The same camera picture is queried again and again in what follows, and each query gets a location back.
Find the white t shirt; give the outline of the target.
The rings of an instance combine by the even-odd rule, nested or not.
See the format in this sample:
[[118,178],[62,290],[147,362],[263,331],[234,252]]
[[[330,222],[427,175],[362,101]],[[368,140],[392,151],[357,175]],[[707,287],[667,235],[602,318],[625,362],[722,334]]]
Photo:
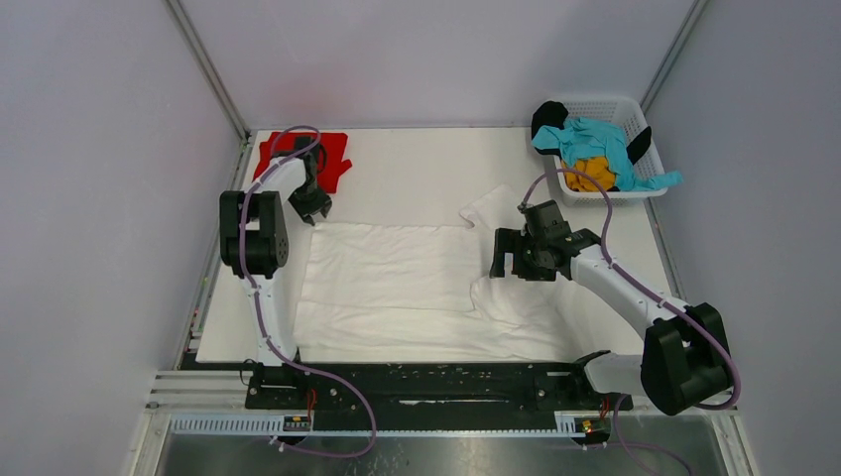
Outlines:
[[294,332],[308,362],[571,362],[592,352],[580,296],[565,280],[488,272],[499,228],[519,228],[500,185],[460,226],[315,227]]

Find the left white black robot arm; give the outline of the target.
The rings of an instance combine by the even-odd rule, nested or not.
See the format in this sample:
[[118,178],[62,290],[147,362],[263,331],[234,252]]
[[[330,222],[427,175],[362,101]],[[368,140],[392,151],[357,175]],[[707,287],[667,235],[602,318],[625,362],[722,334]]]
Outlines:
[[270,143],[268,163],[251,183],[220,195],[220,258],[244,289],[257,333],[255,362],[297,370],[299,345],[284,291],[292,254],[285,209],[313,226],[328,216],[332,199],[317,180],[318,132],[294,139],[289,150],[276,152],[276,146]]

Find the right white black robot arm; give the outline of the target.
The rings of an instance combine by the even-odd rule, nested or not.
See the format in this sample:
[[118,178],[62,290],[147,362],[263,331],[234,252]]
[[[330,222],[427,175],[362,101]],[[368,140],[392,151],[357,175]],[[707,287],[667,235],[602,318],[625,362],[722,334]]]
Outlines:
[[714,306],[690,305],[649,288],[610,255],[604,233],[572,229],[552,200],[519,209],[522,228],[494,232],[490,278],[564,277],[601,298],[643,340],[638,355],[598,351],[578,359],[578,375],[568,383],[575,404],[592,409],[610,394],[644,395],[675,416],[690,408],[713,410],[711,398],[725,391],[733,395],[723,405],[734,404],[741,380]]

